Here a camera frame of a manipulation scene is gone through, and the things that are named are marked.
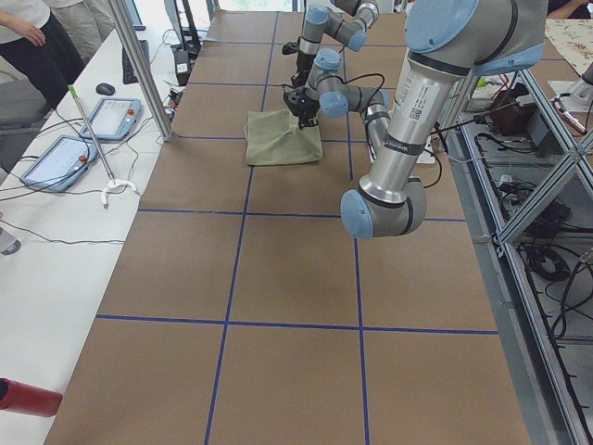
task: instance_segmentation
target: white shirt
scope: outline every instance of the white shirt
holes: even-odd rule
[[[49,7],[68,7],[80,3],[82,0],[44,0]]]
[[[30,21],[37,28],[44,26],[49,19],[49,7],[41,0],[0,0],[0,11]],[[0,44],[21,38],[6,26],[0,26]]]

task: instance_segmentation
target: white table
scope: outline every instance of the white table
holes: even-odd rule
[[[155,2],[150,7],[151,15],[140,10],[147,30],[138,32],[138,36],[149,42],[150,56],[154,58],[151,71],[164,99],[170,86],[163,81],[176,84],[172,53],[167,44],[160,45],[163,32],[170,23],[163,19],[167,16],[161,2]],[[159,8],[163,8],[160,14],[155,10]],[[168,34],[168,43],[175,43],[174,40],[174,34]],[[121,44],[116,32],[111,33],[75,83],[87,114],[100,97],[95,92],[95,86],[101,82],[113,84],[117,89],[116,97],[138,97],[143,102],[142,115],[132,131],[151,116],[139,84],[123,85],[121,82]],[[80,117],[69,95],[59,105],[58,111],[66,119]],[[54,114],[45,126],[60,121]],[[74,132],[66,124],[43,132],[32,142],[25,155],[40,155],[61,134]],[[157,160],[161,142],[154,121],[150,121],[130,142],[138,152],[131,179],[141,193]],[[114,145],[104,145],[104,150],[109,151],[112,147]],[[117,154],[107,155],[117,178],[128,177],[135,156],[126,146],[122,146]],[[20,175],[29,165],[30,162],[19,162],[13,172]],[[107,174],[98,161],[69,190],[101,190],[106,184]],[[6,190],[20,185],[16,177],[9,176],[1,188]],[[0,199],[26,192],[28,190],[23,188],[1,191]],[[0,200],[0,211],[7,222],[52,239],[124,240],[139,199],[127,189],[119,195],[109,195],[109,208],[104,210],[99,193],[34,193]],[[16,254],[0,255],[0,376],[63,392],[120,254],[121,244],[69,246],[47,243],[37,236],[2,223],[0,225],[22,243]],[[53,417],[0,411],[0,445],[41,444],[53,420]]]

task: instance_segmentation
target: blue and white device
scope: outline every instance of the blue and white device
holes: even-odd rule
[[[29,187],[63,192],[97,157],[93,141],[62,135],[20,177]]]
[[[103,97],[89,116],[89,122],[99,141],[118,142],[130,133],[141,110],[139,99]],[[81,136],[91,139],[86,126],[82,127]]]

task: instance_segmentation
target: black pants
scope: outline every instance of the black pants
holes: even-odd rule
[[[45,34],[45,45],[35,46],[22,38],[0,44],[0,56],[25,74],[49,105],[56,108],[68,92],[68,85],[84,69],[84,63],[53,14],[41,31]]]

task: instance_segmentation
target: person's arm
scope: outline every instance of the person's arm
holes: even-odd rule
[[[21,37],[24,37],[35,46],[45,45],[44,33],[27,20],[11,16],[6,12],[0,11],[0,26],[10,28],[12,31]]]
[[[589,0],[571,0],[548,14],[548,19],[568,19],[579,6],[586,6]]]

